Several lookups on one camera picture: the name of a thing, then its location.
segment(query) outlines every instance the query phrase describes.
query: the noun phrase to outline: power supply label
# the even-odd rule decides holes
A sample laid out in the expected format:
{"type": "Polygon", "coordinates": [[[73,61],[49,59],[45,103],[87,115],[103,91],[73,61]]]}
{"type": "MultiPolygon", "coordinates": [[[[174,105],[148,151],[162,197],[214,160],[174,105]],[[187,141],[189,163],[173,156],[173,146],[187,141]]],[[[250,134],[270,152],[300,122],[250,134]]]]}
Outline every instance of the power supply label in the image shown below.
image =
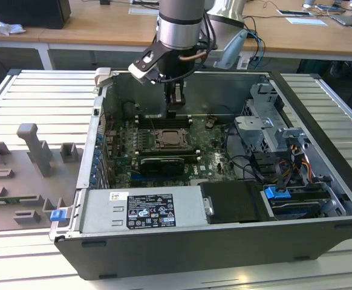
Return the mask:
{"type": "Polygon", "coordinates": [[[128,196],[126,226],[130,230],[176,227],[173,196],[128,196]]]}

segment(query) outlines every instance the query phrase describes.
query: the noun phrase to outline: tissue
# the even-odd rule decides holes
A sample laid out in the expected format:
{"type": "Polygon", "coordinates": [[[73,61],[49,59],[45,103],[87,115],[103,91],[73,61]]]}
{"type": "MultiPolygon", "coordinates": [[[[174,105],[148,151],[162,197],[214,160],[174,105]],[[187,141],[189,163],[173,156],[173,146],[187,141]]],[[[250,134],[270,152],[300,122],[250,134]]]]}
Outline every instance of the tissue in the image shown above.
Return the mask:
{"type": "Polygon", "coordinates": [[[0,21],[0,33],[8,36],[10,33],[23,33],[25,30],[20,24],[6,24],[0,21]]]}

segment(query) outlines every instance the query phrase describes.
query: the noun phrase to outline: small blue component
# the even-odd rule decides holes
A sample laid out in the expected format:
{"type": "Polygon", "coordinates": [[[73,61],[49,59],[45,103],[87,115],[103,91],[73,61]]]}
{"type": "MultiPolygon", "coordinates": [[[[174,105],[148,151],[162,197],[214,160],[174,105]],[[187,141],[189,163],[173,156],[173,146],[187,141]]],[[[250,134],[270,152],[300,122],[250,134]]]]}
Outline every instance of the small blue component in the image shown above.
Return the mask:
{"type": "Polygon", "coordinates": [[[93,158],[93,164],[98,165],[99,164],[99,159],[98,158],[93,158]]]}
{"type": "Polygon", "coordinates": [[[50,221],[52,222],[65,222],[67,210],[53,210],[51,212],[50,221]]]}
{"type": "Polygon", "coordinates": [[[275,186],[269,186],[265,189],[265,194],[267,196],[267,199],[272,199],[272,198],[291,198],[291,195],[288,190],[284,192],[279,192],[277,191],[275,186]]]}
{"type": "Polygon", "coordinates": [[[98,169],[96,167],[91,168],[91,174],[95,175],[97,174],[98,169]]]}
{"type": "Polygon", "coordinates": [[[96,183],[97,183],[97,179],[94,178],[94,177],[91,177],[91,178],[90,178],[90,184],[91,184],[91,185],[95,185],[96,183]]]}
{"type": "Polygon", "coordinates": [[[95,151],[94,151],[94,155],[95,155],[96,157],[101,156],[101,150],[95,150],[95,151]]]}

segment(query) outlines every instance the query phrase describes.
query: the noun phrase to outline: wooden desk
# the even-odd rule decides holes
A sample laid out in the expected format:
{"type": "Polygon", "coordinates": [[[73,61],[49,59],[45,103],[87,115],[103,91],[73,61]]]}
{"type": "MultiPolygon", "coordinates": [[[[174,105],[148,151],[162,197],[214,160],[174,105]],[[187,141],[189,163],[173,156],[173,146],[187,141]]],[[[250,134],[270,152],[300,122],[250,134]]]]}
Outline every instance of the wooden desk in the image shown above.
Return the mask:
{"type": "MultiPolygon", "coordinates": [[[[300,10],[303,4],[303,0],[272,1],[286,10],[300,10]]],[[[331,0],[318,2],[330,4],[331,0]]],[[[129,14],[128,4],[70,0],[70,5],[72,14],[64,29],[26,28],[24,34],[0,35],[0,47],[35,48],[45,69],[53,69],[49,55],[52,49],[143,51],[154,37],[156,16],[129,14]]],[[[291,24],[285,18],[258,18],[281,16],[272,3],[264,5],[259,0],[248,2],[243,15],[257,16],[257,31],[266,43],[267,57],[352,60],[352,28],[328,17],[319,18],[328,26],[291,24]]],[[[250,18],[246,24],[253,29],[250,18]]],[[[255,41],[247,39],[243,53],[251,54],[255,48],[255,41]]]]}

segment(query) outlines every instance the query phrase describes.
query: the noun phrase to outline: slotted aluminum table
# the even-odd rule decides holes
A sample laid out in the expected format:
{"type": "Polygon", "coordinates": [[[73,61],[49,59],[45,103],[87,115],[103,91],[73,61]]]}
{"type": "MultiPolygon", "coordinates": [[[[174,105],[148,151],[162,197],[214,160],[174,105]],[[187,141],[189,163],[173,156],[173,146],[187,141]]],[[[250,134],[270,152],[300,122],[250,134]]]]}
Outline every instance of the slotted aluminum table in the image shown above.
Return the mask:
{"type": "MultiPolygon", "coordinates": [[[[322,80],[283,76],[352,166],[352,111],[322,80]]],[[[83,146],[97,95],[93,78],[93,71],[7,76],[0,85],[0,141],[23,149],[22,140],[15,138],[18,124],[37,118],[39,134],[51,148],[62,140],[83,146]]],[[[352,289],[352,240],[312,261],[88,282],[79,278],[47,233],[0,233],[0,289],[352,289]]],[[[158,258],[166,260],[166,254],[158,258]]]]}

